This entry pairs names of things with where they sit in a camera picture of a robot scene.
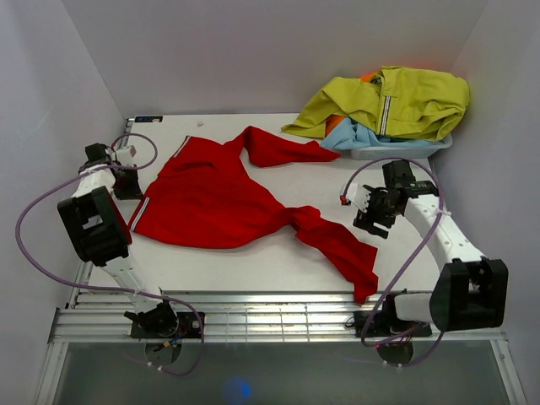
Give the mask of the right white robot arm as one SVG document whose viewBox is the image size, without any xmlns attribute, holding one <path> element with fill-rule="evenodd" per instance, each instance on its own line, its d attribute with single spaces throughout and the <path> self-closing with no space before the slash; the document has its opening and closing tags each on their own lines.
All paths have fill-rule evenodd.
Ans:
<svg viewBox="0 0 540 405">
<path fill-rule="evenodd" d="M 397 217 L 406 219 L 421 242 L 397 271 L 365 318 L 361 335 L 378 328 L 391 335 L 435 325 L 440 332 L 500 327 L 504 320 L 509 271 L 500 259 L 490 259 L 463 234 L 446 210 L 435 175 L 419 180 L 412 159 L 382 159 L 383 186 L 360 185 L 350 177 L 341 203 L 354 205 L 354 227 L 387 238 Z M 429 292 L 393 292 L 413 260 L 429 250 L 439 277 Z"/>
</svg>

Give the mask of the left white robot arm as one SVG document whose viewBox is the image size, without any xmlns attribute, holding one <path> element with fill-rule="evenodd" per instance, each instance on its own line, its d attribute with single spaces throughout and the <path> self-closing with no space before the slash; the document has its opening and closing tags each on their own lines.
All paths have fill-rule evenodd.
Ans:
<svg viewBox="0 0 540 405">
<path fill-rule="evenodd" d="M 85 153 L 76 191 L 57 204 L 73 248 L 83 262 L 102 269 L 126 290 L 133 305 L 127 319 L 147 333 L 171 337 L 179 330 L 179 317 L 130 255 L 132 235 L 116 205 L 143 198 L 133 161 L 137 151 L 132 145 L 94 143 Z"/>
</svg>

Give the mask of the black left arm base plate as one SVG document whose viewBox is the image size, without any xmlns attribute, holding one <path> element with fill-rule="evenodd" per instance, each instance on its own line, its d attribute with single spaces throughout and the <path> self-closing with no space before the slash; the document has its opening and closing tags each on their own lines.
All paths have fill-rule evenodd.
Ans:
<svg viewBox="0 0 540 405">
<path fill-rule="evenodd" d="M 192 312 L 188 311 L 177 311 L 176 315 L 178 318 L 178 326 L 176 327 L 174 334 L 163 335 L 157 332 L 145 332 L 135 321 L 133 321 L 128 336 L 135 339 L 168 340 L 177 338 L 178 336 L 189 339 L 198 339 L 202 336 L 202 328 L 206 318 L 205 312 L 199 311 L 198 317 L 196 317 Z"/>
</svg>

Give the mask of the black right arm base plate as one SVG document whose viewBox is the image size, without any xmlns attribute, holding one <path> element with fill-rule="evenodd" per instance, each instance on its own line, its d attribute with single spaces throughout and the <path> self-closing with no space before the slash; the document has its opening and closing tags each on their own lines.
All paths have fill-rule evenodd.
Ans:
<svg viewBox="0 0 540 405">
<path fill-rule="evenodd" d="M 345 322 L 345 327 L 354 329 L 355 337 L 359 338 L 368 317 L 369 313 L 367 311 L 354 311 L 353 315 Z M 390 318 L 381 311 L 375 314 L 374 320 L 368 325 L 365 336 L 368 338 L 388 338 L 409 329 L 412 329 L 410 336 L 413 338 L 432 336 L 429 324 L 416 321 L 401 321 L 397 318 Z"/>
</svg>

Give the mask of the red trousers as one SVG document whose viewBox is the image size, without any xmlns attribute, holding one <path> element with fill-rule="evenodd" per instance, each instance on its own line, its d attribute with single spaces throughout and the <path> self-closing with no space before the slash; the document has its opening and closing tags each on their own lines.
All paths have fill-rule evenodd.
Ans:
<svg viewBox="0 0 540 405">
<path fill-rule="evenodd" d="M 363 303 L 374 294 L 377 250 L 312 206 L 288 208 L 252 180 L 240 155 L 259 168 L 290 163 L 326 163 L 339 154 L 318 142 L 295 143 L 257 127 L 217 143 L 188 136 L 144 193 L 128 226 L 136 234 L 174 246 L 232 249 L 285 226 L 317 249 L 354 286 Z"/>
</svg>

